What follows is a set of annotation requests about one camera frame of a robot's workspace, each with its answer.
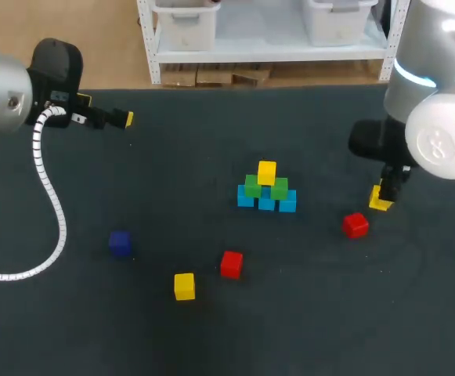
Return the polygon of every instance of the cardboard box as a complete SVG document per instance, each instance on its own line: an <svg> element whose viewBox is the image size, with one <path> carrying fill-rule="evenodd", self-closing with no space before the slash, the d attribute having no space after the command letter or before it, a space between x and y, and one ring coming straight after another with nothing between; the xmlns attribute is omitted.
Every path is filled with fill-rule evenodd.
<svg viewBox="0 0 455 376"><path fill-rule="evenodd" d="M240 83L251 83L259 86L271 75L271 63L239 63L234 68L234 80Z"/></svg>
<svg viewBox="0 0 455 376"><path fill-rule="evenodd" d="M196 86L197 64L162 64L161 84L166 86Z"/></svg>
<svg viewBox="0 0 455 376"><path fill-rule="evenodd" d="M202 63L197 68L197 84L221 84L233 83L234 64Z"/></svg>

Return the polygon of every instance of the black tabletop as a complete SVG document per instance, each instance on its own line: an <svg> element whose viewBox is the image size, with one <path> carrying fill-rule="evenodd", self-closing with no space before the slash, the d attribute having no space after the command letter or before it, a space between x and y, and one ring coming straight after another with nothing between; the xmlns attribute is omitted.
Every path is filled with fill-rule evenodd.
<svg viewBox="0 0 455 376"><path fill-rule="evenodd" d="M135 124L45 130L67 246L0 283L0 375L455 374L455 182L414 171L372 211L381 165L347 149L354 121L384 117L384 90L94 92ZM0 135L0 273L38 265L58 237L31 134ZM297 213L237 208L261 159ZM353 212L363 239L341 231ZM110 255L112 230L135 257ZM219 276L225 250L244 254L240 281ZM174 299L182 272L195 301Z"/></svg>

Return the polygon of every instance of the gray robot arm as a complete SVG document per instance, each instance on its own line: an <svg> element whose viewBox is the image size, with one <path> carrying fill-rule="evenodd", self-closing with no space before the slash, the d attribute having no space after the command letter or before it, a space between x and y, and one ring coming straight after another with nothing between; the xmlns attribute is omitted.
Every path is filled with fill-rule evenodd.
<svg viewBox="0 0 455 376"><path fill-rule="evenodd" d="M354 154L385 163L387 201L410 167L455 179L455 0L412 0L394 65L388 117L357 122L349 138Z"/></svg>

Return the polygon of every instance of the block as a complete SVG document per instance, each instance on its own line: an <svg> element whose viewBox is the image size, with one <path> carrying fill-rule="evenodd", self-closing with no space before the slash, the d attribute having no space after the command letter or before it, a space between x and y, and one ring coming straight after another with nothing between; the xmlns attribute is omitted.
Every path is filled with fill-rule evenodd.
<svg viewBox="0 0 455 376"><path fill-rule="evenodd" d="M113 231L110 233L109 249L114 256L130 256L132 254L132 247L130 245L130 233L128 231Z"/></svg>
<svg viewBox="0 0 455 376"><path fill-rule="evenodd" d="M193 273L175 274L175 299L194 300L196 298L196 285Z"/></svg>
<svg viewBox="0 0 455 376"><path fill-rule="evenodd" d="M243 254L232 251L225 251L222 263L220 264L220 275L226 278L239 280L241 268L243 267Z"/></svg>
<svg viewBox="0 0 455 376"><path fill-rule="evenodd" d="M253 208L255 199L244 195L244 185L237 186L237 206L238 208Z"/></svg>
<svg viewBox="0 0 455 376"><path fill-rule="evenodd" d="M276 181L276 162L260 161L257 177L259 185L273 186Z"/></svg>
<svg viewBox="0 0 455 376"><path fill-rule="evenodd" d="M262 197L258 199L258 210L273 211L276 207L276 202L271 200L271 189L268 186L262 187Z"/></svg>
<svg viewBox="0 0 455 376"><path fill-rule="evenodd" d="M280 212L295 213L296 211L297 211L297 191L288 190L287 199L280 201Z"/></svg>
<svg viewBox="0 0 455 376"><path fill-rule="evenodd" d="M260 198L262 186L257 183L257 175L246 175L244 180L244 195L246 197Z"/></svg>
<svg viewBox="0 0 455 376"><path fill-rule="evenodd" d="M369 227L370 224L361 213L347 215L344 218L344 223L342 224L342 229L344 230L345 235L347 235L350 239L366 236L368 234Z"/></svg>
<svg viewBox="0 0 455 376"><path fill-rule="evenodd" d="M271 186L271 198L273 200L286 200L288 196L288 179L276 178L273 186Z"/></svg>
<svg viewBox="0 0 455 376"><path fill-rule="evenodd" d="M371 191L370 204L368 206L370 206L370 208L372 209L382 210L383 212L386 212L394 203L391 201L381 200L380 198L378 198L380 192L381 186L375 185Z"/></svg>

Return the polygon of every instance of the plastic bin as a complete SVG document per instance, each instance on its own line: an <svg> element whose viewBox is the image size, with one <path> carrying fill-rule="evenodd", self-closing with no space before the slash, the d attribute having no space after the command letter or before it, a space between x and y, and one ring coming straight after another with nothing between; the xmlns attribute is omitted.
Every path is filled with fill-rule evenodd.
<svg viewBox="0 0 455 376"><path fill-rule="evenodd" d="M378 0L303 0L304 21L313 45L355 45L360 42L371 7Z"/></svg>
<svg viewBox="0 0 455 376"><path fill-rule="evenodd" d="M210 6L158 6L161 38L172 51L208 51L215 47L217 12L220 3Z"/></svg>

